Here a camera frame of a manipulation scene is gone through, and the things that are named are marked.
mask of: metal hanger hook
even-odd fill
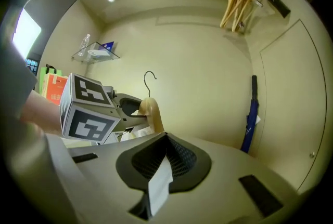
[[[153,73],[152,71],[146,71],[146,73],[145,73],[145,75],[144,75],[145,86],[147,87],[147,89],[148,89],[148,91],[149,91],[149,95],[148,95],[148,97],[150,97],[150,89],[149,89],[148,85],[146,84],[146,74],[147,74],[148,72],[151,72],[156,80],[157,80],[157,78],[155,77],[155,75],[154,75],[154,73]]]

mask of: water bottle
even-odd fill
[[[89,44],[89,38],[90,35],[87,34],[87,36],[82,40],[81,46],[80,46],[80,51],[78,53],[79,56],[83,56],[85,53],[85,48],[88,46]]]

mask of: window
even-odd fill
[[[12,42],[25,59],[41,32],[39,25],[30,17],[25,9],[22,10],[19,21],[16,26]]]
[[[25,63],[30,71],[37,76],[38,62],[31,59],[25,59]]]

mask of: umbrella handle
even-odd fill
[[[252,99],[257,100],[258,99],[258,84],[257,84],[257,76],[252,76]]]

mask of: glass shelf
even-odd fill
[[[72,55],[72,60],[93,64],[106,60],[117,60],[119,57],[99,42],[94,42]]]

